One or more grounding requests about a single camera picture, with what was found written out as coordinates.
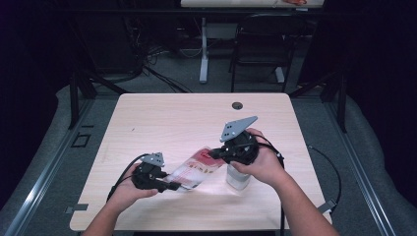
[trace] person's left hand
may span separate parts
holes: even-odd
[[[123,178],[131,176],[138,165],[139,164],[132,165]],[[116,191],[114,191],[113,195],[108,200],[107,206],[112,207],[114,210],[121,213],[123,210],[130,207],[136,200],[149,198],[155,196],[157,193],[157,189],[137,189],[133,184],[132,179],[127,178],[116,188]]]

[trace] office chair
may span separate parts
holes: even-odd
[[[230,61],[231,91],[234,91],[236,66],[285,67],[285,91],[291,68],[295,44],[306,28],[306,22],[296,16],[254,14],[244,18],[237,26],[235,44]]]

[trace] dark background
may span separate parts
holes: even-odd
[[[353,55],[346,73],[348,94],[375,130],[386,156],[386,170],[397,190],[417,206],[417,128],[414,124],[417,120],[417,32],[411,17],[411,2],[374,1],[367,7],[361,1],[327,0],[328,12],[365,12],[373,18],[366,22],[320,21],[300,83],[318,80],[338,68],[346,53]],[[131,73],[138,69],[138,64],[122,24],[95,21],[92,24],[96,25],[89,28],[84,25],[76,30],[82,32],[87,44],[70,45],[71,32],[60,20],[44,14],[44,2],[20,0],[1,4],[0,205],[3,206],[49,127],[58,102],[56,91],[69,83],[74,69],[69,55],[75,54],[79,62],[93,70]],[[106,4],[117,6],[110,0]],[[91,30],[96,33],[105,30],[104,35],[115,35],[105,41],[105,37],[91,37]],[[166,40],[165,36],[160,35],[160,39]],[[107,59],[94,60],[103,58],[97,53],[106,55]],[[120,56],[126,60],[112,61]]]

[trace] gray carpet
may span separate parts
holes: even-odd
[[[200,56],[184,56],[163,53],[151,67],[162,75],[175,78],[193,92],[228,92],[230,74],[227,73],[229,60],[227,47],[213,48],[209,61],[208,83],[199,83]],[[297,55],[296,66],[291,74],[288,90],[296,89],[294,78],[300,69],[303,50]],[[132,92],[172,92],[172,90],[153,76],[146,74],[118,84]],[[89,135],[86,147],[69,147],[63,155],[63,161],[47,188],[40,204],[25,225],[24,235],[76,235],[71,231],[69,222],[71,213],[64,212],[66,207],[75,205],[89,174],[95,154],[99,148],[106,126],[117,101],[117,96],[100,85],[96,85],[99,96],[92,103],[88,114],[78,130],[81,135]],[[333,225],[341,235],[380,235],[380,230],[372,216],[362,191],[354,177],[351,162],[337,129],[332,125],[332,114],[327,104],[320,102],[316,88],[301,98],[292,99],[306,144],[325,153],[334,163],[342,179],[341,199],[332,214]],[[57,96],[60,106],[46,134],[42,146],[33,158],[33,162],[14,195],[0,212],[1,231],[4,235],[12,223],[35,181],[48,161],[54,157],[61,141],[67,135],[70,122],[69,90],[62,89]],[[348,137],[354,145],[369,179],[381,199],[396,235],[415,235],[417,232],[417,210],[394,189],[384,170],[384,155],[369,124],[364,119],[354,101],[348,99],[346,110]],[[310,150],[325,198],[337,196],[338,185],[334,170],[328,161],[317,152]],[[116,232],[115,235],[132,235],[132,232]]]

